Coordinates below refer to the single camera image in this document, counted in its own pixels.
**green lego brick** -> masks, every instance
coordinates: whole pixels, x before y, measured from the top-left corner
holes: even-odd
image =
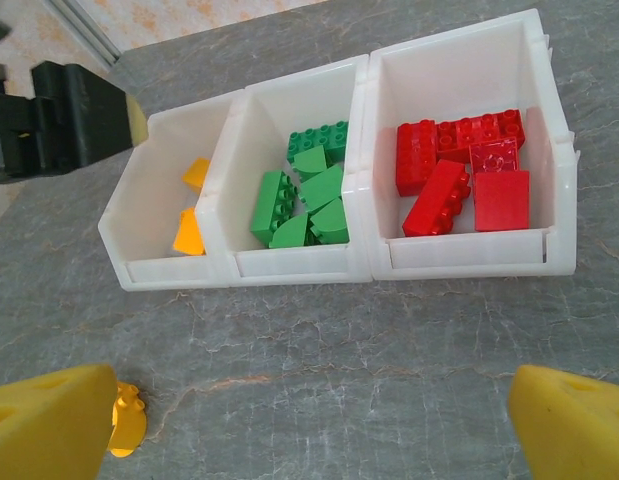
[[[318,243],[318,240],[309,226],[308,213],[303,213],[287,220],[274,232],[269,248],[293,248],[315,245]]]
[[[293,157],[293,171],[300,175],[300,180],[306,182],[311,177],[327,169],[327,154],[325,147],[318,145]]]
[[[349,243],[347,218],[342,199],[336,198],[318,213],[311,216],[311,232],[323,245]]]
[[[269,245],[274,232],[291,218],[297,188],[282,170],[266,172],[251,220],[251,233],[264,245]]]
[[[331,162],[327,166],[344,161],[348,129],[349,122],[341,121],[334,125],[323,125],[318,129],[308,128],[304,132],[293,132],[289,136],[287,160],[293,165],[295,155],[322,145],[327,153],[327,161]]]
[[[315,213],[326,204],[340,197],[344,172],[334,165],[300,185],[300,201],[309,213]]]

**yellow object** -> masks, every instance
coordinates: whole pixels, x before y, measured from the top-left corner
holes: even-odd
[[[113,433],[109,451],[116,457],[131,455],[147,431],[145,404],[138,398],[138,387],[118,382],[118,398],[113,405]]]
[[[87,365],[0,387],[0,480],[93,480],[111,437],[116,375]]]
[[[509,413],[535,480],[619,479],[619,386],[524,365]]]
[[[131,131],[131,143],[136,147],[149,137],[147,117],[145,117],[145,114],[140,108],[140,104],[134,97],[127,94],[126,100],[129,130]]]
[[[204,255],[205,253],[205,244],[198,229],[193,207],[180,214],[180,228],[173,242],[173,249],[186,255]]]
[[[210,160],[200,157],[189,167],[187,173],[182,176],[182,181],[198,195],[202,191],[202,185],[205,183],[210,163]]]

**marble countertop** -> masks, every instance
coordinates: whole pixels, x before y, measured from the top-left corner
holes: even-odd
[[[100,479],[527,479],[516,368],[619,383],[619,1],[332,0],[133,50],[149,113],[536,7],[582,151],[571,277],[129,294],[97,222],[129,158],[27,184],[0,220],[0,384],[109,362],[149,426]]]

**red building block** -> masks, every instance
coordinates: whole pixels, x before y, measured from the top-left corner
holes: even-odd
[[[520,110],[505,110],[498,114],[498,126],[500,127],[500,137],[516,137],[518,148],[525,143],[525,131],[522,127],[522,117]]]
[[[514,137],[518,148],[525,141],[519,110],[485,113],[479,117],[463,118],[438,125],[438,160],[469,163],[469,147],[480,143]]]
[[[401,197],[418,195],[436,166],[436,124],[433,120],[398,127],[396,187]]]
[[[529,172],[482,172],[473,176],[477,232],[529,228]]]
[[[514,137],[469,147],[471,171],[507,172],[518,170],[518,145]]]
[[[464,165],[449,160],[438,162],[402,224],[405,236],[449,233],[453,216],[462,211],[462,200],[471,192],[468,183]]]

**white plastic bin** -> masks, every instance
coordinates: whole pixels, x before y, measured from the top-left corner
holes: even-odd
[[[376,279],[561,275],[575,269],[576,168],[536,10],[371,54],[357,186]],[[475,233],[473,196],[451,234],[404,238],[416,197],[395,186],[396,129],[518,108],[530,171],[530,229]]]
[[[231,285],[371,280],[355,189],[368,59],[363,55],[251,85],[234,106],[196,207],[208,256],[228,272]],[[291,172],[286,153],[292,132],[340,120],[349,121],[342,199],[350,242],[264,248],[250,232],[263,174]]]
[[[208,256],[179,257],[171,247],[180,212],[198,200],[182,175],[198,157],[213,165],[231,104],[243,94],[228,93],[149,118],[149,139],[133,151],[98,224],[125,290],[229,285],[226,271],[216,270]]]

